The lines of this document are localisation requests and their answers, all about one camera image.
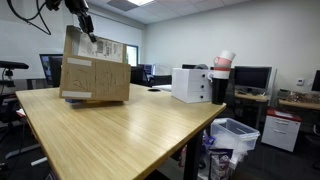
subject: window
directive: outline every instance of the window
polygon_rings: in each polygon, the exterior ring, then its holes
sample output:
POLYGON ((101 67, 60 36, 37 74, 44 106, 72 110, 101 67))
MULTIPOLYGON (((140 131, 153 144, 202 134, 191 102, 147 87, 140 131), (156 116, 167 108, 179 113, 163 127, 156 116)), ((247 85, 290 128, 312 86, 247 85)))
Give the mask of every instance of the window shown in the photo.
POLYGON ((127 63, 131 66, 137 66, 139 47, 134 45, 127 45, 127 63))

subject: wooden table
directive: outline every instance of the wooden table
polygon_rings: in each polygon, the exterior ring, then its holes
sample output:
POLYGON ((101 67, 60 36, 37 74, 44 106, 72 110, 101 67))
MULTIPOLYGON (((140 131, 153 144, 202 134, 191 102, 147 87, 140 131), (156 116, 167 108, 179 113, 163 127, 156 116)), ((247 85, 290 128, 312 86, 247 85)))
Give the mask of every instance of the wooden table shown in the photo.
POLYGON ((263 104, 268 101, 268 97, 267 96, 260 96, 260 95, 254 96, 252 94, 239 94, 237 91, 235 92, 234 96, 236 98, 253 100, 253 101, 259 103, 257 119, 256 119, 256 125, 255 125, 255 128, 259 129, 259 124, 260 124, 260 120, 261 120, 261 113, 262 113, 262 107, 263 107, 263 104))
POLYGON ((201 130, 225 105, 186 104, 130 86, 127 102, 69 104, 58 89, 17 96, 60 179, 143 179, 188 143, 184 177, 196 179, 201 130))
POLYGON ((279 104, 305 108, 305 109, 320 110, 320 104, 315 104, 315 103, 302 103, 302 102, 290 102, 286 100, 279 100, 279 104))

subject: filing cabinet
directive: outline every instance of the filing cabinet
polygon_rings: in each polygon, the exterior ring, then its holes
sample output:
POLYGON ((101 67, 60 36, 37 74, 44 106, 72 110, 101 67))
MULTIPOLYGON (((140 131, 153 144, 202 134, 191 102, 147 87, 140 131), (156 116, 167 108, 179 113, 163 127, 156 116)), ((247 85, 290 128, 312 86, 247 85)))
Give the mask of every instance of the filing cabinet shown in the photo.
POLYGON ((269 108, 261 141, 293 152, 300 124, 299 116, 269 108))
POLYGON ((174 68, 171 95, 186 103, 211 101, 211 82, 207 78, 209 71, 174 68))

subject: plastic bin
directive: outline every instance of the plastic bin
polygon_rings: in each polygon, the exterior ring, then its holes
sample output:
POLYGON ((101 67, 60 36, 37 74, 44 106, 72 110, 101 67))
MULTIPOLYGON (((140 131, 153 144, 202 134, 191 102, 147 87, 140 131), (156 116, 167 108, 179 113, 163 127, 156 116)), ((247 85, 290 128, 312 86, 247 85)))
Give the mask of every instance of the plastic bin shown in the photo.
POLYGON ((260 132, 230 118, 215 119, 211 124, 211 136, 217 140, 227 137, 225 148, 233 148, 236 152, 253 150, 260 132))

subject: wall outlet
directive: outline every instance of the wall outlet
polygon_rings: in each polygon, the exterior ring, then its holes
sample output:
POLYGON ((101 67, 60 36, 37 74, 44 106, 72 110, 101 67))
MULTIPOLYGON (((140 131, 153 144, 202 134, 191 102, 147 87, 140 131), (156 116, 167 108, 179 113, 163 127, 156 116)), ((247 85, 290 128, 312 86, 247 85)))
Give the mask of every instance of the wall outlet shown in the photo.
POLYGON ((313 81, 314 81, 314 79, 309 79, 308 86, 312 86, 313 85, 313 81))

